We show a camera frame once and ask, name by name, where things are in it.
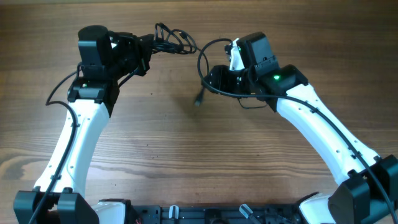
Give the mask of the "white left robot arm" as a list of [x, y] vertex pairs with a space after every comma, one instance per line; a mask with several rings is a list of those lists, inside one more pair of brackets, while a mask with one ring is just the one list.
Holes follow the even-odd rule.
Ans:
[[19, 223], [138, 223], [129, 200], [85, 200], [85, 185], [93, 153], [109, 122], [121, 85], [144, 76], [154, 36], [113, 32], [93, 25], [78, 33], [81, 62], [63, 106], [62, 133], [44, 172], [30, 191], [19, 191], [13, 209]]

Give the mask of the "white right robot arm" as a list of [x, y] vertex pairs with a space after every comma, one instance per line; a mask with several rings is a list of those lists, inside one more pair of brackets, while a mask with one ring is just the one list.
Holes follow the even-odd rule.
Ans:
[[381, 157], [359, 141], [323, 104], [293, 65], [281, 67], [266, 35], [224, 40], [228, 65], [199, 71], [204, 90], [255, 98], [296, 127], [329, 168], [337, 189], [265, 209], [263, 222], [376, 223], [397, 220], [397, 158]]

